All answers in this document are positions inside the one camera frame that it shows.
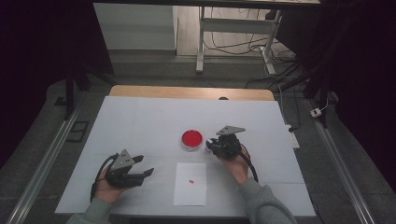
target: metal frame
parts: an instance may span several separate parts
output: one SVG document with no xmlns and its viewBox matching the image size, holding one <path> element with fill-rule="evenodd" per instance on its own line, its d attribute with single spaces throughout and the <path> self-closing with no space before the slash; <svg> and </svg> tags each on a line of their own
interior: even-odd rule
<svg viewBox="0 0 396 224">
<path fill-rule="evenodd" d="M 351 3 L 333 4 L 324 6 L 319 2 L 301 2 L 298 0 L 93 0 L 94 3 L 135 4 L 135 5 L 162 5 L 186 7 L 236 7 L 285 10 L 319 10 L 322 7 L 350 7 Z"/>
<path fill-rule="evenodd" d="M 282 11 L 276 12 L 276 18 L 273 21 L 249 21 L 205 18 L 205 7 L 201 7 L 199 42 L 197 52 L 196 72 L 204 72 L 204 33 L 205 32 L 223 32 L 223 33 L 241 33 L 241 34 L 262 34 L 268 35 L 265 48 L 261 47 L 262 57 L 269 75 L 275 75 L 276 71 L 271 62 L 269 52 L 274 41 L 277 27 L 280 22 Z"/>
</svg>

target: hand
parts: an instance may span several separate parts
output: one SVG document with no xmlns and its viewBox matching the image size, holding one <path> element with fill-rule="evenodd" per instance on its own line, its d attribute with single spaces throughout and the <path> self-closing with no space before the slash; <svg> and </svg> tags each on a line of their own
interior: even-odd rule
<svg viewBox="0 0 396 224">
<path fill-rule="evenodd" d="M 121 189 L 110 186 L 110 184 L 108 184 L 107 180 L 105 179 L 107 168 L 105 168 L 99 176 L 99 181 L 97 182 L 97 189 L 95 192 L 95 198 L 113 204 L 117 201 L 117 199 L 125 190 L 131 188 Z"/>
<path fill-rule="evenodd" d="M 250 159 L 248 151 L 243 146 L 241 146 L 241 148 L 242 153 Z M 243 185 L 248 180 L 248 164 L 241 156 L 237 155 L 232 161 L 227 161 L 220 157 L 218 157 L 218 159 L 224 163 L 228 172 L 233 176 L 233 179 L 239 186 Z"/>
</svg>

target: power adapter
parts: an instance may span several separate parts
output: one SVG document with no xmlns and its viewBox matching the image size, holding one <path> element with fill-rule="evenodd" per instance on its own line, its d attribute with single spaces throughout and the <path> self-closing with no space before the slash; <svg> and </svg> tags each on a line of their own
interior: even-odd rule
<svg viewBox="0 0 396 224">
<path fill-rule="evenodd" d="M 319 117 L 319 116 L 321 115 L 320 109 L 319 109 L 319 108 L 316 108 L 316 109 L 311 110 L 311 115 L 312 115 L 312 117 L 314 117 L 314 118 Z"/>
</svg>

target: aluminum rail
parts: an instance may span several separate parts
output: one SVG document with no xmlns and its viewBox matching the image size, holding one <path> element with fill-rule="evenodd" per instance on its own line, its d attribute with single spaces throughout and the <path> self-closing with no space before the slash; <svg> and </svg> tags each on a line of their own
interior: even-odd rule
<svg viewBox="0 0 396 224">
<path fill-rule="evenodd" d="M 35 202 L 38 192 L 41 190 L 41 187 L 43 186 L 44 181 L 50 172 L 52 164 L 55 162 L 58 153 L 64 144 L 66 136 L 68 135 L 74 121 L 76 120 L 76 117 L 78 116 L 79 110 L 85 101 L 86 96 L 87 92 L 80 92 L 78 94 L 75 110 L 71 114 L 69 120 L 65 120 L 59 131 L 56 133 L 55 138 L 49 145 L 49 148 L 43 156 L 43 159 L 38 164 L 35 173 L 33 174 L 23 194 L 15 205 L 14 210 L 9 216 L 7 224 L 23 223 L 26 219 L 33 203 Z"/>
<path fill-rule="evenodd" d="M 313 108 L 308 100 L 305 100 L 305 103 L 307 104 L 308 108 Z M 370 212 L 370 209 L 367 206 L 366 201 L 364 201 L 364 198 L 361 195 L 361 191 L 353 180 L 352 175 L 347 169 L 343 157 L 339 152 L 336 144 L 332 140 L 332 136 L 330 135 L 329 131 L 323 128 L 318 119 L 315 119 L 315 125 L 318 129 L 320 138 L 322 139 L 326 149 L 329 152 L 330 157 L 332 158 L 332 163 L 334 164 L 334 167 L 337 170 L 337 173 L 344 184 L 344 188 L 346 189 L 346 192 L 351 198 L 352 204 L 355 207 L 356 213 L 361 220 L 361 223 L 375 224 L 375 220 Z"/>
</svg>

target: floor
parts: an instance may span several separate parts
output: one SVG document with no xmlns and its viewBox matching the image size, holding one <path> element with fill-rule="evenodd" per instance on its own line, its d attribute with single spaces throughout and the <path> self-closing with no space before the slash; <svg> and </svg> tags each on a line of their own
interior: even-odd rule
<svg viewBox="0 0 396 224">
<path fill-rule="evenodd" d="M 220 13 L 222 16 L 226 15 L 223 9 L 220 10 Z M 182 31 L 179 30 L 179 40 L 182 39 L 181 37 Z M 221 42 L 220 39 L 215 39 L 215 41 L 219 41 L 219 43 L 217 42 L 218 45 L 232 44 L 232 42 Z M 240 37 L 238 41 L 246 42 L 246 36 L 245 38 Z M 114 53 L 110 57 L 115 74 L 109 77 L 119 84 L 125 85 L 250 88 L 274 91 L 277 89 L 278 83 L 292 80 L 302 72 L 296 70 L 289 77 L 280 80 L 265 75 L 260 57 L 232 56 L 225 58 L 225 55 L 212 55 L 212 57 L 205 59 L 204 72 L 197 75 L 195 73 L 195 59 L 191 56 L 193 53 L 187 53 L 187 50 L 184 52 L 182 53 L 183 56 Z M 276 63 L 276 71 L 283 71 L 289 65 L 290 63 Z M 55 215 L 54 210 L 70 175 L 73 173 L 79 154 L 84 148 L 101 103 L 111 89 L 110 85 L 98 77 L 89 75 L 89 79 L 92 87 L 84 93 L 86 94 L 86 100 L 76 119 L 78 122 L 88 123 L 87 132 L 78 137 L 72 133 L 67 136 L 43 187 L 38 192 L 25 223 L 65 223 L 68 219 L 68 216 Z M 299 223 L 361 223 L 356 215 L 351 198 L 320 139 L 315 121 L 309 116 L 311 108 L 302 96 L 304 85 L 305 83 L 297 85 L 283 92 L 282 95 L 276 94 L 279 105 L 283 107 L 285 121 L 297 128 L 295 134 L 300 148 L 295 151 L 295 154 L 302 169 L 311 200 L 319 214 L 317 217 L 297 217 L 297 220 Z M 56 102 L 60 97 L 61 99 L 64 97 L 64 92 L 65 86 L 62 81 L 49 87 L 47 102 L 37 116 L 35 123 L 21 141 L 14 155 L 0 170 L 0 223 L 6 223 L 15 204 L 25 190 L 25 186 L 63 123 L 64 106 L 56 105 Z M 395 193 L 361 145 L 337 118 L 334 112 L 335 107 L 336 101 L 331 99 L 328 106 L 328 130 L 332 134 L 332 139 L 338 146 L 364 200 L 367 202 L 375 223 L 395 223 Z M 130 219 L 116 216 L 111 216 L 110 220 L 112 223 L 185 223 L 187 221 L 189 223 L 202 223 L 200 219 L 174 220 L 172 218 L 140 217 Z M 245 219 L 205 219 L 205 222 L 248 223 Z"/>
</svg>

